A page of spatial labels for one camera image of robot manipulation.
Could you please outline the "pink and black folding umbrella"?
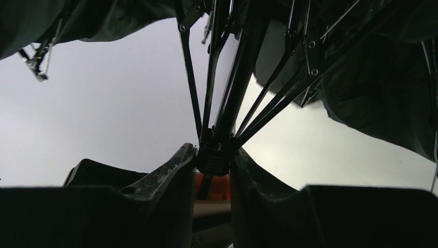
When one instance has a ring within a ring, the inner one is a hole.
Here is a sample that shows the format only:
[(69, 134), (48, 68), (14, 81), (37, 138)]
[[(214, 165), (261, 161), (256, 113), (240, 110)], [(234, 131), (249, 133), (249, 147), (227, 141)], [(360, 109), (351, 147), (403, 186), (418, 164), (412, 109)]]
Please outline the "pink and black folding umbrella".
[(1, 58), (39, 82), (55, 45), (175, 18), (196, 132), (198, 195), (287, 104), (437, 161), (437, 1), (1, 1)]

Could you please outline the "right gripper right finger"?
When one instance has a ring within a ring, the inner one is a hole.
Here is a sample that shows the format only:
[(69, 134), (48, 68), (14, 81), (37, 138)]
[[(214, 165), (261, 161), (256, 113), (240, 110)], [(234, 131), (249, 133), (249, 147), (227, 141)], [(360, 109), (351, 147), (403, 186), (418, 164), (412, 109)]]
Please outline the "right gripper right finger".
[(437, 197), (421, 189), (294, 189), (237, 151), (230, 169), (235, 247), (437, 247)]

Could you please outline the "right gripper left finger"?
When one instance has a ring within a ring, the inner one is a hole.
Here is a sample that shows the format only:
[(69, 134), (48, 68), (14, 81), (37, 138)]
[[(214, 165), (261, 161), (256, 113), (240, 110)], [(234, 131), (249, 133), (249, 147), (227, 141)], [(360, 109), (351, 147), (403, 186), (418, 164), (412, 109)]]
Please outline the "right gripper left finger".
[(60, 187), (1, 189), (1, 247), (189, 247), (196, 150), (150, 173), (83, 159)]

